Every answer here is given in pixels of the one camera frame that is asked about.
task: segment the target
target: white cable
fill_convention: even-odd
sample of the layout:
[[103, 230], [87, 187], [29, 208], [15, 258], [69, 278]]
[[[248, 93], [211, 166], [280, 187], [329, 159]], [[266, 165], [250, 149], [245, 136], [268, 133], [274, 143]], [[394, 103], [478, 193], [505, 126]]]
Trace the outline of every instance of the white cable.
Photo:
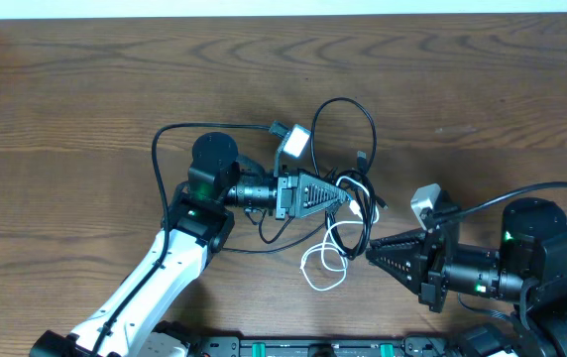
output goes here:
[[[342, 179], [346, 179], [349, 182], [355, 184], [357, 187], [359, 187], [365, 193], [365, 195], [367, 197], [370, 196], [370, 192], [362, 184], [360, 184], [356, 180], [349, 178], [349, 177], [339, 178], [336, 181], [336, 186], [338, 186], [341, 183]], [[310, 287], [315, 289], [318, 292], [327, 292], [329, 290], [332, 290], [332, 289], [338, 287], [341, 283], [343, 283], [345, 281], [345, 278], [347, 277], [348, 260], [347, 260], [347, 258], [345, 258], [341, 255], [343, 253], [343, 251], [341, 250], [341, 248], [339, 246], [336, 245], [336, 242], [334, 241], [334, 236], [332, 235], [332, 229], [334, 229], [334, 227], [337, 227], [337, 226], [342, 225], [342, 224], [363, 224], [363, 214], [361, 213], [361, 206], [358, 204], [358, 202], [356, 202], [351, 197], [350, 197], [349, 207], [350, 207], [350, 210], [352, 211], [352, 213], [355, 214], [356, 216], [358, 216], [361, 220], [360, 221], [340, 221], [340, 222], [336, 222], [336, 223], [331, 223], [330, 219], [328, 217], [327, 218], [328, 227], [325, 231], [325, 234], [323, 235], [323, 241], [319, 244], [315, 244], [312, 247], [308, 248], [308, 250], [306, 250], [305, 253], [303, 254], [303, 256], [301, 257], [301, 265], [300, 265], [301, 272], [303, 273], [303, 276], [307, 280], [307, 283], [310, 285]], [[375, 206], [374, 208], [375, 208], [375, 212], [374, 212], [375, 215], [374, 215], [374, 221], [372, 222], [372, 224], [378, 222], [379, 219], [380, 219], [380, 213], [379, 213], [378, 207]], [[331, 242], [327, 242], [328, 235], [330, 236]], [[332, 268], [332, 267], [328, 266], [327, 263], [325, 262], [325, 251], [333, 251], [334, 253], [337, 253], [339, 255], [339, 259], [341, 260], [341, 265], [342, 265], [343, 268]], [[336, 282], [333, 285], [326, 287], [326, 288], [318, 288], [317, 286], [315, 286], [312, 283], [312, 281], [310, 280], [310, 277], [305, 272], [305, 263], [307, 262], [308, 257], [312, 253], [317, 253], [317, 252], [321, 253], [321, 264], [323, 265], [323, 267], [325, 269], [327, 269], [330, 272], [336, 272], [336, 273], [343, 272], [343, 277], [341, 277], [341, 279], [338, 282]]]

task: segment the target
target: wooden tabletop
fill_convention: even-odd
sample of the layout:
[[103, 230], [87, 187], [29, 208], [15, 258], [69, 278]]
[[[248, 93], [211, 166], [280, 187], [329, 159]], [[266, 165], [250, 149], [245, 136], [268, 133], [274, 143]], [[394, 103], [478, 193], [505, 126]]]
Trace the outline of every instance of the wooden tabletop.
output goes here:
[[[370, 177], [390, 209], [373, 238], [416, 228], [409, 200], [432, 182], [470, 206], [567, 180], [567, 15], [0, 21], [0, 356], [26, 355], [46, 329], [68, 333], [142, 259], [162, 215], [150, 159], [161, 126], [309, 127], [335, 96], [376, 120]], [[205, 132], [163, 137], [170, 194]], [[276, 137], [228, 132], [272, 167]], [[321, 168], [354, 166], [370, 133], [352, 105], [328, 107]], [[536, 195], [567, 212], [567, 190]], [[503, 208], [468, 218], [461, 241], [498, 247]], [[275, 245], [320, 221], [292, 223]], [[269, 219], [267, 234], [280, 226]], [[364, 257], [342, 286], [315, 292], [299, 271], [309, 245], [218, 254], [165, 319], [246, 336], [442, 333], [484, 321], [453, 295], [430, 313]], [[227, 247], [264, 248], [241, 211]], [[318, 284], [338, 278], [316, 260], [308, 269]]]

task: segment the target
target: white wall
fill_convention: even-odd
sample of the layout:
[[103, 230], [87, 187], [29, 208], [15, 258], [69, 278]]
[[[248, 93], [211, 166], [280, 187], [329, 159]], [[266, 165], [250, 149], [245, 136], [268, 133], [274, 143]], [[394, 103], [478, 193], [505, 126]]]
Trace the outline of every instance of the white wall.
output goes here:
[[567, 0], [0, 0], [0, 19], [567, 12]]

